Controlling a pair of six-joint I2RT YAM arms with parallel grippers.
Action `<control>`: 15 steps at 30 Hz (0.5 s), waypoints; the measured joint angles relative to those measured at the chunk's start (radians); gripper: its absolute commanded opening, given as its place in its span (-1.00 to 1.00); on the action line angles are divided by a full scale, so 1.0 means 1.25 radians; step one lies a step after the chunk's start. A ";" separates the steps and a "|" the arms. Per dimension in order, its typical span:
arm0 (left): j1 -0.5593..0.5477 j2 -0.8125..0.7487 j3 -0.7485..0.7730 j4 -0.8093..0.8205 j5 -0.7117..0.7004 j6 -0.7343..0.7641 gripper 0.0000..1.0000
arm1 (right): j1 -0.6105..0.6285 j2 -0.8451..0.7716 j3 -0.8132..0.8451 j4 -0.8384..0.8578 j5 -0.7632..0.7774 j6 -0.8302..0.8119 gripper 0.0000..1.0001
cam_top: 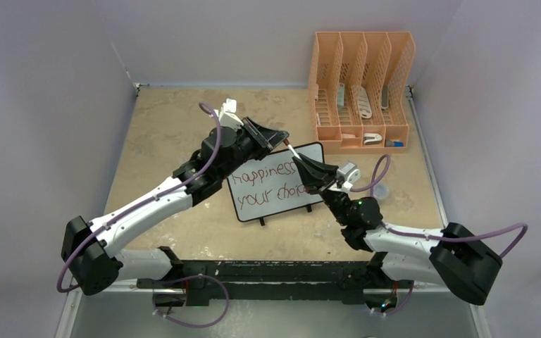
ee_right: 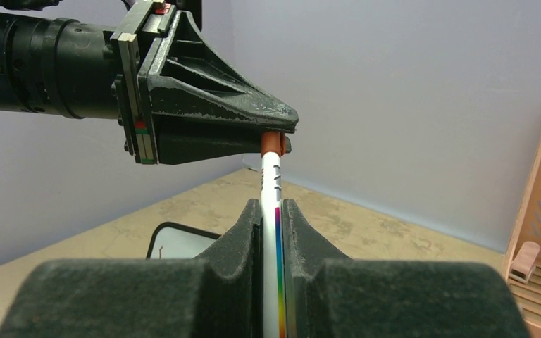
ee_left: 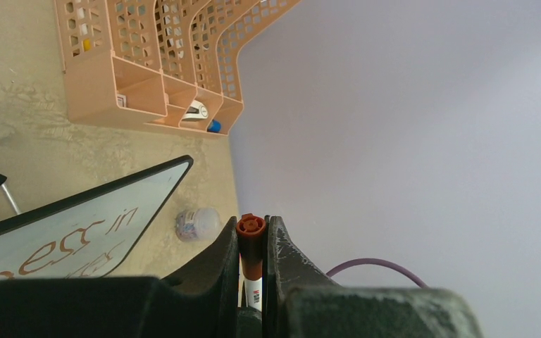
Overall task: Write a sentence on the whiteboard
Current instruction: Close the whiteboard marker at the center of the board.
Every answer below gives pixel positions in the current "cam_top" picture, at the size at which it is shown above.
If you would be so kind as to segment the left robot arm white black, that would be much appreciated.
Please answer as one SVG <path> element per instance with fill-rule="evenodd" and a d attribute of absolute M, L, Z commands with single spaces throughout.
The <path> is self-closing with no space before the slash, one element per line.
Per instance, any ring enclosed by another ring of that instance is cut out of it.
<path fill-rule="evenodd" d="M 236 169 L 264 159 L 289 135 L 251 118 L 243 118 L 236 128 L 218 124 L 200 149 L 150 192 L 98 218 L 71 219 L 64 232 L 60 274 L 70 272 L 87 296 L 102 292 L 129 273 L 130 264 L 120 255 L 133 239 L 213 196 Z"/>

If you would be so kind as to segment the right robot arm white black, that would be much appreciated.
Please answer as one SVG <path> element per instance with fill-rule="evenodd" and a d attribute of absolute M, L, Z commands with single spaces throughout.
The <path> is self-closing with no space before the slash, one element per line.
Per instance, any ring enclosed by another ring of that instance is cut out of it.
<path fill-rule="evenodd" d="M 458 223 L 443 229 L 388 223 L 372 196 L 350 198 L 352 184 L 359 177 L 355 164 L 340 168 L 304 154 L 296 154 L 292 160 L 305 191 L 322 198 L 341 226 L 346 243 L 354 250 L 377 255 L 367 268 L 372 284 L 383 287 L 392 280 L 439 284 L 467 303 L 485 304 L 502 257 L 482 237 Z"/>

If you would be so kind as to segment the small black-framed whiteboard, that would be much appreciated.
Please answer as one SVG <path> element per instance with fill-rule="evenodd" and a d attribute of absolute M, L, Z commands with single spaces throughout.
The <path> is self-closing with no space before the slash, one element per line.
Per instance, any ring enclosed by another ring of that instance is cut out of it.
<path fill-rule="evenodd" d="M 318 195 L 306 192 L 293 153 L 284 149 L 267 155 L 263 160 L 250 160 L 227 177 L 228 188 L 237 219 L 257 220 L 297 208 L 308 212 L 322 201 Z"/>

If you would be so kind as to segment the white marker rainbow stripe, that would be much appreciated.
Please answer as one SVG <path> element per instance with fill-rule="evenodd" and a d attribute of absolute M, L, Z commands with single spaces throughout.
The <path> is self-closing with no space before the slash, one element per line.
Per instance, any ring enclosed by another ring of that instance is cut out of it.
<path fill-rule="evenodd" d="M 298 158 L 300 159 L 300 155 L 296 152 L 296 150 L 294 149 L 294 147 L 291 145 L 291 144 L 288 144 L 287 145 L 287 148 L 291 151 L 292 155 L 295 157 L 295 158 Z"/>

